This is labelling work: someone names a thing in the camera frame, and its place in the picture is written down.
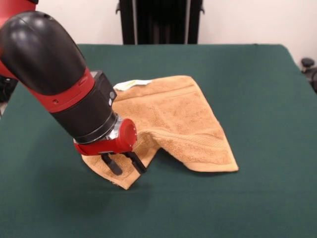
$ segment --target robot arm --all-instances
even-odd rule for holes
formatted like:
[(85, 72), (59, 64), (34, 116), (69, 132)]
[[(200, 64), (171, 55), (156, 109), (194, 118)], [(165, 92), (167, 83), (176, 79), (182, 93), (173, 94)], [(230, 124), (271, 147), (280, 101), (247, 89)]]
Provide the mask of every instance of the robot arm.
[(132, 120), (112, 110), (116, 98), (102, 71), (88, 69), (66, 30), (51, 16), (24, 11), (0, 29), (0, 74), (19, 80), (74, 139), (83, 155), (101, 155), (116, 175), (121, 168), (109, 154), (124, 154), (142, 174), (132, 152), (137, 140)]

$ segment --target green felt tabletop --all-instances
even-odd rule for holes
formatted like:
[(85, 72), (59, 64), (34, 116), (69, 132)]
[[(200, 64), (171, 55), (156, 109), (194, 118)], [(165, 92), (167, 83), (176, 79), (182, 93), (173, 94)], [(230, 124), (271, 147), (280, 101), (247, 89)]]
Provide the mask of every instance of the green felt tabletop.
[(317, 236), (317, 100), (285, 47), (80, 49), (113, 84), (192, 76), (240, 170), (197, 173), (160, 150), (125, 191), (84, 164), (19, 84), (0, 121), (1, 238)]

